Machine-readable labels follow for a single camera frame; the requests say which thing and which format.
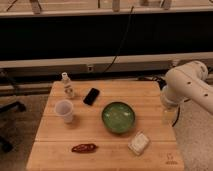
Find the paper cup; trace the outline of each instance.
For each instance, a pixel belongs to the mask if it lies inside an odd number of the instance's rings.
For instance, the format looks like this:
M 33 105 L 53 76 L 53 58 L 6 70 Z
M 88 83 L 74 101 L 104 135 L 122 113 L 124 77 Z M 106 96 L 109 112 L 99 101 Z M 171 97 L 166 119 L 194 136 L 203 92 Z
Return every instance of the paper cup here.
M 60 100 L 55 104 L 55 113 L 64 119 L 65 123 L 73 120 L 73 104 L 69 100 Z

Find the green bowl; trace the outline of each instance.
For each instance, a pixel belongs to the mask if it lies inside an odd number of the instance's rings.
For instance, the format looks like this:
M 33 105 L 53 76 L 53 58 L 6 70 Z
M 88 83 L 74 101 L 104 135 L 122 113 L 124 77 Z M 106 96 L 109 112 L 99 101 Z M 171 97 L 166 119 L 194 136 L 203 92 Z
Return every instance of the green bowl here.
M 135 113 L 129 105 L 123 102 L 112 102 L 104 108 L 102 120 L 109 131 L 122 134 L 133 127 Z

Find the floor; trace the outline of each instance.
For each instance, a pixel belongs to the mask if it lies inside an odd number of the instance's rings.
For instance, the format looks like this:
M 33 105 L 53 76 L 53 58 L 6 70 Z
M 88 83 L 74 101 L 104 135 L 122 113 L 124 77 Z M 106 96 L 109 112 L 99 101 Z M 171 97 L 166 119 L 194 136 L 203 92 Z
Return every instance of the floor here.
M 27 107 L 26 112 L 17 109 L 0 115 L 0 125 L 10 123 L 3 133 L 14 144 L 13 151 L 0 152 L 1 171 L 25 171 L 32 143 L 43 113 L 48 95 L 19 96 Z M 5 104 L 15 97 L 1 97 Z M 213 170 L 213 116 L 192 101 L 181 106 L 181 115 L 174 127 L 177 142 L 183 156 L 186 171 Z

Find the red chili pepper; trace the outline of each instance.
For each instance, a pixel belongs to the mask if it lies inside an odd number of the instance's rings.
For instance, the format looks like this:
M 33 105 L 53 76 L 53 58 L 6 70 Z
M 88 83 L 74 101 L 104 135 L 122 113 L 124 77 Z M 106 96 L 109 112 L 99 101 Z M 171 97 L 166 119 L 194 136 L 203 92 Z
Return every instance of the red chili pepper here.
M 95 144 L 79 144 L 72 148 L 72 152 L 89 153 L 94 152 L 96 148 L 98 147 Z

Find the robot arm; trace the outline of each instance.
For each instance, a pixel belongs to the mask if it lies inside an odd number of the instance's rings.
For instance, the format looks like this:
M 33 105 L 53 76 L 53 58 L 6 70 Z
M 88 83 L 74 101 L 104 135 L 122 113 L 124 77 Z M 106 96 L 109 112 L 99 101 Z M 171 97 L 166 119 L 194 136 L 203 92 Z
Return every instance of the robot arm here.
M 204 82 L 207 76 L 206 65 L 199 61 L 172 68 L 165 75 L 163 105 L 168 109 L 177 107 L 184 98 L 189 98 L 213 114 L 213 87 Z

